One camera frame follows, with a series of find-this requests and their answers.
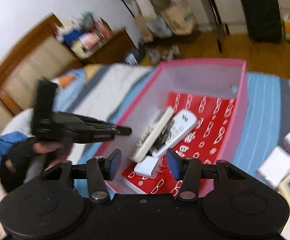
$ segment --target bed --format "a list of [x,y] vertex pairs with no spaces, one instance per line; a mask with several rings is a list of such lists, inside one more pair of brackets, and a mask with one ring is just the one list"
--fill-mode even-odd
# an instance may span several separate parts
[[[21,40],[0,64],[0,133],[11,132],[15,129],[24,133],[28,132],[31,111],[22,112],[22,110],[31,106],[34,92],[34,87],[31,86],[33,80],[42,76],[51,79],[66,72],[66,70],[83,67],[69,50],[51,41],[50,37],[52,36],[54,24],[60,24],[56,17],[51,15],[44,22],[37,32],[34,34],[29,33]],[[62,52],[59,55],[63,58],[63,54],[67,54],[66,61],[64,60],[62,66],[55,72],[37,71],[36,74],[30,77],[32,79],[28,79],[28,76],[23,75],[24,72],[28,73],[28,71],[22,70],[33,68],[32,61],[36,57],[36,53],[43,51],[49,57],[51,56],[46,51],[46,42],[53,43],[52,47],[61,46],[62,49],[60,50]],[[31,49],[26,49],[26,53],[22,52],[24,48],[28,47],[31,47]],[[131,79],[128,85],[124,87],[124,92],[115,101],[115,105],[108,106],[108,100],[106,102],[102,101],[98,107],[103,107],[102,109],[105,109],[105,111],[94,110],[93,117],[116,122],[122,116],[154,72],[151,68],[138,69],[141,71],[138,70],[129,75]],[[84,72],[86,77],[88,77],[87,80],[85,80],[79,90],[71,94],[71,103],[62,110],[89,115],[88,107],[86,108],[88,106],[86,104],[88,102],[87,98],[90,100],[93,92],[94,96],[100,94],[108,99],[113,90],[105,91],[103,85],[106,84],[106,81],[104,77],[117,76],[117,74],[122,74],[124,71],[129,72],[130,70],[124,70],[124,66],[120,64],[111,66],[93,65],[85,68]],[[119,83],[120,88],[123,86],[124,77],[123,74],[118,77],[118,80],[121,81]],[[282,139],[290,131],[290,80],[262,73],[247,73],[247,85],[248,109],[240,142],[232,163],[248,174],[256,176],[256,169],[276,145],[281,145]],[[95,87],[99,88],[99,93],[95,93]],[[20,91],[24,89],[27,92],[22,93],[20,96]],[[59,98],[62,97],[68,97],[68,94],[64,93],[59,96]],[[100,143],[77,146],[69,156],[69,159],[73,163],[86,163],[89,158],[92,158],[97,153],[100,147]],[[87,186],[84,181],[76,181],[75,188],[80,194],[87,196]],[[290,239],[290,220],[283,231],[283,236],[286,239]]]

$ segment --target pink package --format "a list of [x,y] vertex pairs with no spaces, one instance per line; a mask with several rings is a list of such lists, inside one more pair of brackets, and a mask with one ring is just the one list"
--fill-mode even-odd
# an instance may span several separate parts
[[[115,192],[140,193],[138,188],[135,189],[131,184],[129,184],[131,187],[127,186],[122,173],[132,164],[128,156],[135,150],[137,141],[153,123],[159,111],[166,107],[171,93],[190,93],[235,101],[222,144],[213,156],[213,163],[219,159],[232,161],[248,103],[246,61],[202,58],[164,62],[156,68],[152,77],[117,122],[117,125],[130,126],[133,133],[129,137],[117,137],[115,141],[103,143],[96,154],[107,157],[115,148],[122,151],[122,163],[116,178],[108,182],[108,186]],[[205,196],[212,189],[213,181],[207,180],[200,189],[200,196]]]

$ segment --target red box bottom with white print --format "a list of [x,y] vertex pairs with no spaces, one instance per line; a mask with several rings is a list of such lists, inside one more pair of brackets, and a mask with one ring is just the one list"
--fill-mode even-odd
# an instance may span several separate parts
[[[235,99],[212,98],[203,95],[183,94],[171,92],[166,106],[173,106],[175,113],[181,109],[192,111],[198,120],[198,125],[192,130],[174,150],[182,158],[192,157],[202,163],[212,164],[218,159],[217,155],[224,142],[226,131],[230,123]],[[132,163],[123,173],[124,182],[140,194],[178,194],[182,181],[176,181],[170,173],[165,157],[162,158],[162,173],[156,179],[138,176],[134,172],[136,163]],[[200,182],[200,192],[205,181]]]

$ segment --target white remote control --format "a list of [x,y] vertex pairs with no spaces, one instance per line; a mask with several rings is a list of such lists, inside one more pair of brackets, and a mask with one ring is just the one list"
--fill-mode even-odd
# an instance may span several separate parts
[[129,156],[130,160],[135,163],[140,163],[144,160],[146,154],[149,152],[152,145],[165,128],[166,124],[172,118],[173,114],[174,109],[171,106],[160,112],[154,123],[148,127],[147,132],[142,136],[136,145],[135,152]]
[[156,158],[163,157],[169,148],[175,147],[182,139],[184,139],[197,125],[197,117],[193,112],[182,109],[173,117],[174,124],[171,128],[171,135],[156,152],[152,152],[152,156]]

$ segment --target wooden headboard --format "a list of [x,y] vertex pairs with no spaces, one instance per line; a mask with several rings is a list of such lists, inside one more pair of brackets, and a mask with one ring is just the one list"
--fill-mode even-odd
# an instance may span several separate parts
[[[46,54],[49,54],[51,58],[54,58],[57,61],[57,64],[63,64],[60,67],[57,66],[58,69],[52,72],[52,74],[60,74],[71,68],[82,67],[80,61],[69,49],[61,44],[58,45],[56,43],[56,40],[52,38],[55,34],[55,25],[61,26],[61,22],[54,14],[51,14],[36,27],[34,27],[31,31],[29,31],[23,38],[21,38],[14,45],[14,47],[11,48],[11,50],[8,52],[7,56],[2,60],[2,62],[0,62],[0,107],[5,107],[6,111],[12,117],[22,111],[24,107],[20,106],[20,104],[16,102],[17,100],[15,100],[13,96],[11,96],[11,94],[13,93],[9,92],[8,86],[13,87],[13,84],[10,80],[12,79],[12,76],[15,75],[15,73],[18,71],[17,69],[23,68],[23,74],[33,71],[31,69],[26,69],[30,68],[28,66],[24,67],[24,61],[26,60],[29,61],[30,64],[32,64],[32,67],[34,69],[38,68],[37,65],[33,63],[34,60],[32,60],[31,58],[34,57],[33,54],[36,53],[37,50],[44,50]],[[51,49],[48,50],[46,46],[42,45],[47,40],[49,42],[49,46],[52,48],[61,46],[60,48],[58,47],[57,56],[62,57],[62,53],[66,54],[66,62],[57,59],[56,56],[53,55],[53,52],[51,52]],[[39,69],[38,72],[41,74],[40,76],[45,76],[44,71],[40,72]]]

